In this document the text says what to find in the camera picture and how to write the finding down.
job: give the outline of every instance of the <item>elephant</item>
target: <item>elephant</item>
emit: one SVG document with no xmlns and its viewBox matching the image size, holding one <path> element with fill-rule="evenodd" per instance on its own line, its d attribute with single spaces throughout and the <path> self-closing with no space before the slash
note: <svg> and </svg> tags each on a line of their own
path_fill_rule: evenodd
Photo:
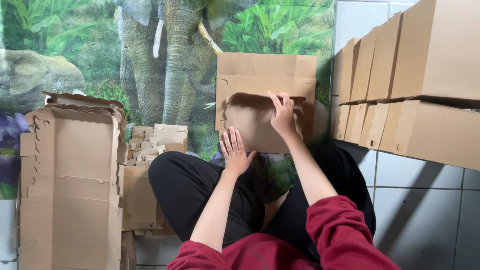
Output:
<svg viewBox="0 0 480 270">
<path fill-rule="evenodd" d="M 227 21 L 257 1 L 114 0 L 130 111 L 145 125 L 186 125 L 197 94 L 214 99 L 211 78 Z"/>
</svg>

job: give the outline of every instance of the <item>wall mural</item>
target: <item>wall mural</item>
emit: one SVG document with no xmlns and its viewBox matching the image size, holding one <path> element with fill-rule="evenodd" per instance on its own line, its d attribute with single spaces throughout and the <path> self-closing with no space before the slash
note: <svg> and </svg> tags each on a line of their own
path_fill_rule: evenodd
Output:
<svg viewBox="0 0 480 270">
<path fill-rule="evenodd" d="M 333 0 L 1 0 L 0 198 L 15 198 L 24 115 L 40 90 L 122 102 L 130 123 L 189 126 L 188 151 L 222 165 L 215 131 L 216 55 L 318 57 L 315 136 L 324 140 Z M 259 155 L 266 201 L 296 172 L 288 156 Z"/>
</svg>

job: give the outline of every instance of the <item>elephant head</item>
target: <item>elephant head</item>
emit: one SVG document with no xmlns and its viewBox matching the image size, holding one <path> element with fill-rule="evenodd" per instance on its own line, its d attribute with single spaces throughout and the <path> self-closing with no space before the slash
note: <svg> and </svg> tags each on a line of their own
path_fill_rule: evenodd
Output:
<svg viewBox="0 0 480 270">
<path fill-rule="evenodd" d="M 164 91 L 158 91 L 164 92 L 163 98 L 160 97 L 164 100 L 162 122 L 176 124 L 188 121 L 196 94 L 191 81 L 201 82 L 206 74 L 211 74 L 212 67 L 216 66 L 215 52 L 203 39 L 208 36 L 213 43 L 221 45 L 226 22 L 258 0 L 114 1 L 123 8 L 124 15 L 127 13 L 143 27 L 155 29 L 152 33 L 147 33 L 151 37 L 147 40 L 153 41 L 153 59 L 159 58 L 161 61 L 162 47 L 166 43 L 165 73 L 160 75 L 164 78 Z M 151 26 L 152 21 L 156 23 L 155 26 Z M 134 74 L 141 72 L 132 66 Z"/>
</svg>

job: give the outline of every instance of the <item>elephant trunk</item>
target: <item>elephant trunk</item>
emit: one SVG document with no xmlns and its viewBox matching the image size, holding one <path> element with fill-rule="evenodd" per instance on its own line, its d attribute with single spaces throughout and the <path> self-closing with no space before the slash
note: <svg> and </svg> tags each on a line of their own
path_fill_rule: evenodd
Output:
<svg viewBox="0 0 480 270">
<path fill-rule="evenodd" d="M 167 0 L 165 19 L 167 27 L 167 71 L 165 75 L 165 103 L 163 123 L 176 124 L 179 103 L 184 95 L 187 79 L 184 68 L 191 48 L 192 35 L 201 19 L 199 1 Z"/>
</svg>

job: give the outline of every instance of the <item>leg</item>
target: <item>leg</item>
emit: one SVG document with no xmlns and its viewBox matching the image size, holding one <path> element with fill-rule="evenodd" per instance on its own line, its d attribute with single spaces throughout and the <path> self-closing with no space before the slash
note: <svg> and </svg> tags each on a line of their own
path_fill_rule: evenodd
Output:
<svg viewBox="0 0 480 270">
<path fill-rule="evenodd" d="M 338 194 L 347 196 L 364 213 L 365 223 L 373 235 L 376 221 L 372 201 L 360 169 L 350 154 L 333 145 L 321 145 L 314 152 L 313 158 Z M 319 262 L 320 255 L 317 252 L 317 247 L 305 229 L 308 206 L 300 180 L 297 177 L 287 194 L 287 198 L 265 228 L 264 233 L 292 244 L 309 259 Z"/>
<path fill-rule="evenodd" d="M 180 240 L 190 239 L 222 171 L 222 167 L 179 152 L 163 153 L 150 165 L 148 178 L 153 192 Z M 248 179 L 249 175 L 244 173 L 235 184 L 224 246 L 259 231 L 262 226 L 264 205 L 247 188 Z"/>
</svg>

